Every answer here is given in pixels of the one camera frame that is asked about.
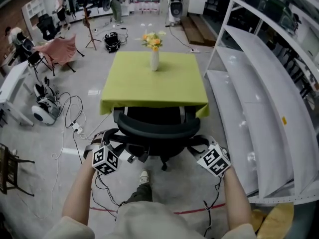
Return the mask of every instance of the white vase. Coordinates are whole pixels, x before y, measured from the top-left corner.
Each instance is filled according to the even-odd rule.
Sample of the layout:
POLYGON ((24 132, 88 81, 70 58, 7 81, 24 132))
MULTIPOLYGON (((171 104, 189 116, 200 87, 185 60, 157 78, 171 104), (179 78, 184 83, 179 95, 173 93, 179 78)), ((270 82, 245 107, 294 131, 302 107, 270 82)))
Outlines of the white vase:
POLYGON ((159 67, 160 62, 160 52, 159 51, 152 51, 151 52, 151 70, 156 71, 159 67))

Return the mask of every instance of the person wearing black shorts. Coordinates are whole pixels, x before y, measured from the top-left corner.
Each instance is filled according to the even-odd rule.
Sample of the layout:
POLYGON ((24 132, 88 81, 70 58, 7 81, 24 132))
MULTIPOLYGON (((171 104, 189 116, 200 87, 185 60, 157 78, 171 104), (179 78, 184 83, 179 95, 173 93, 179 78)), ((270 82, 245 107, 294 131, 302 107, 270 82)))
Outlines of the person wearing black shorts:
POLYGON ((67 22, 67 19, 65 17, 65 8, 63 6, 63 3, 63 0, 55 0, 55 11, 53 11, 53 13, 57 14, 58 19, 61 21, 63 27, 67 27, 68 29, 70 29, 71 25, 67 22))

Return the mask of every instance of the white bookcase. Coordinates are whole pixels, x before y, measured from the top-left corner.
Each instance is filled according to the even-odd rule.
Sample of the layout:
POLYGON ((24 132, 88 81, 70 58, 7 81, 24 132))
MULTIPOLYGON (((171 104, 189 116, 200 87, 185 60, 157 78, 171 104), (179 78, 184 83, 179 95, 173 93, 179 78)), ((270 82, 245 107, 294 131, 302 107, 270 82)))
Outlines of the white bookcase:
POLYGON ((42 42, 42 33, 36 24, 38 23, 37 18, 46 14, 43 0, 32 0, 26 3, 21 9, 32 40, 34 43, 42 42))
MULTIPOLYGON (((307 0, 319 10, 319 3, 307 0)), ((206 75, 224 125, 232 163, 251 203, 319 200, 319 147, 306 105, 293 80, 257 36, 265 22, 281 35, 319 79, 313 60, 281 26, 241 0, 230 0, 206 75), (255 33, 229 26, 245 8, 260 18, 255 33), (223 47, 227 32, 242 51, 223 47), (219 56, 227 72, 215 71, 219 56)))

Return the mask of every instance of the wooden step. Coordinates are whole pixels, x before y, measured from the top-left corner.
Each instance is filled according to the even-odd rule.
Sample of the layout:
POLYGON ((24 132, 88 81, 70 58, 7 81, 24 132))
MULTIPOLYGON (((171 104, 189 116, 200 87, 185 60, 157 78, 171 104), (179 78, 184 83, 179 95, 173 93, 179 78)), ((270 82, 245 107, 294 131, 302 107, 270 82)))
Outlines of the wooden step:
POLYGON ((180 22, 190 44, 205 45, 202 35, 189 17, 181 17, 180 22))
POLYGON ((205 45, 210 47, 214 46, 216 43, 216 38, 208 28, 207 24, 204 22, 204 20, 200 16, 192 13, 189 14, 189 17, 196 25, 199 33, 203 37, 205 45))

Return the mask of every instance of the pink fabric draped chair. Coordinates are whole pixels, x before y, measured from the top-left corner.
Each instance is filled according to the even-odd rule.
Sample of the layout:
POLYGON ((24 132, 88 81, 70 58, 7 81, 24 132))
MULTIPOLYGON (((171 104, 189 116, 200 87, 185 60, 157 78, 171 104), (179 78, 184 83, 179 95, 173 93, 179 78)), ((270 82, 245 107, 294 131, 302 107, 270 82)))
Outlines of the pink fabric draped chair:
POLYGON ((73 72, 75 72, 68 62, 73 60, 76 52, 84 57, 84 55, 76 49, 75 35, 70 39, 55 38, 53 41, 42 46, 35 46, 34 49, 44 55, 48 61, 49 67, 52 68, 53 76, 55 76, 54 64, 59 64, 61 66, 66 64, 73 72))

